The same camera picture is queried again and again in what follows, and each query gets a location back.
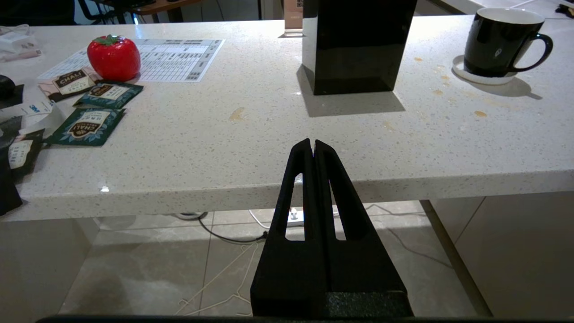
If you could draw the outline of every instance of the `power strip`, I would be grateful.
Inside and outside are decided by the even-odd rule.
[[[290,226],[303,226],[304,216],[303,211],[297,211],[294,207],[291,208],[289,212],[289,217],[287,218],[287,227]]]

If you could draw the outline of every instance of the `black mug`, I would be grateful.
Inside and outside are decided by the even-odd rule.
[[[479,9],[468,33],[464,70],[492,78],[539,66],[548,58],[553,47],[550,37],[538,33],[543,23],[543,16],[523,9]],[[536,39],[546,44],[542,58],[529,67],[514,67]]]

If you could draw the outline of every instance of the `coaster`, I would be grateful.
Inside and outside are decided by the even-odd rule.
[[[506,84],[514,78],[517,74],[516,72],[508,73],[506,76],[501,78],[487,78],[485,76],[474,75],[464,70],[464,56],[457,56],[452,61],[452,72],[465,80],[470,82],[485,84],[485,85],[503,85]]]

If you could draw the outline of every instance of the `glossy black box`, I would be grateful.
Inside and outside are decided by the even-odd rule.
[[[315,95],[392,91],[417,0],[305,0],[303,66]]]

